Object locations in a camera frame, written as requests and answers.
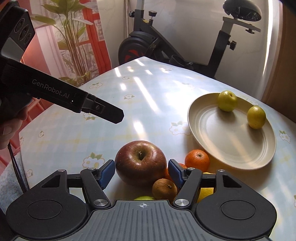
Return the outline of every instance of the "green apple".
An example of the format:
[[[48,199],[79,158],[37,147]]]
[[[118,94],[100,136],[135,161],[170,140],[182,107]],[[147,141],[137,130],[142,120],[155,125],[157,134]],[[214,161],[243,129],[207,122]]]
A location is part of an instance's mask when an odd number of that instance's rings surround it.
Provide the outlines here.
[[[155,198],[150,196],[142,196],[134,199],[134,201],[147,201],[147,200],[155,200]]]
[[[223,111],[233,111],[237,106],[237,97],[231,91],[223,91],[218,96],[218,106]]]

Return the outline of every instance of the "yellow lemon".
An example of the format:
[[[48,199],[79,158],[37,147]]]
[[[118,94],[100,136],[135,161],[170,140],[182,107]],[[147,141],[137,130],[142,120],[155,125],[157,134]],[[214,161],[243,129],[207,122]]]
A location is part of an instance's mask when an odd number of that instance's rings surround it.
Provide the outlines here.
[[[214,188],[201,188],[200,195],[198,196],[197,202],[199,203],[205,197],[212,195],[214,193]]]
[[[148,201],[148,200],[155,200],[155,198],[150,196],[142,196],[134,199],[134,201]]]
[[[253,129],[260,129],[264,126],[266,121],[266,114],[259,106],[253,106],[247,113],[248,124]]]
[[[231,91],[223,91],[218,95],[218,107],[223,111],[233,111],[237,106],[237,97]]]

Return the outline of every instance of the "orange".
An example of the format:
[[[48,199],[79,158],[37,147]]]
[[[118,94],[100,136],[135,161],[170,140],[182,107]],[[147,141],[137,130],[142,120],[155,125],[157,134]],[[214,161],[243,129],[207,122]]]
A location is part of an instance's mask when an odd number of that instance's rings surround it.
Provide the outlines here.
[[[183,167],[184,169],[187,168],[184,164],[182,164],[182,163],[179,163],[179,164],[180,164],[180,166]],[[165,170],[165,176],[164,176],[164,178],[165,178],[165,179],[168,179],[168,180],[170,180],[170,181],[173,182],[172,178],[170,177],[170,175],[169,175],[169,173],[168,173],[168,168]]]
[[[206,172],[210,165],[210,158],[202,150],[192,150],[185,157],[185,165]]]

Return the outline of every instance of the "ceramic plate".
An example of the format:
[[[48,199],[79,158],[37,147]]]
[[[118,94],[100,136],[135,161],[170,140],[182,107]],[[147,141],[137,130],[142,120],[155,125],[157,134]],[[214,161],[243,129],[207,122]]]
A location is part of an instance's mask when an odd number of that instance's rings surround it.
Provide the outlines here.
[[[267,165],[276,150],[269,121],[261,129],[252,129],[247,112],[253,105],[238,97],[236,109],[224,112],[217,106],[218,95],[203,95],[189,107],[188,123],[197,142],[210,155],[235,168],[255,170]]]

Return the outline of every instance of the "metal screw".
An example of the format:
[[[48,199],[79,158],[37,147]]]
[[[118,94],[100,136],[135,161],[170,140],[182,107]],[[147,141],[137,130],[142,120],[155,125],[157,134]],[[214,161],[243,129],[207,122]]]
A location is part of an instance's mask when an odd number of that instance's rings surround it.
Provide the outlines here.
[[[175,201],[175,204],[180,206],[180,207],[184,207],[187,206],[189,204],[189,201],[187,199],[178,199]]]
[[[98,207],[103,207],[103,206],[106,206],[107,204],[108,204],[108,201],[105,199],[94,200],[94,205],[96,205]]]

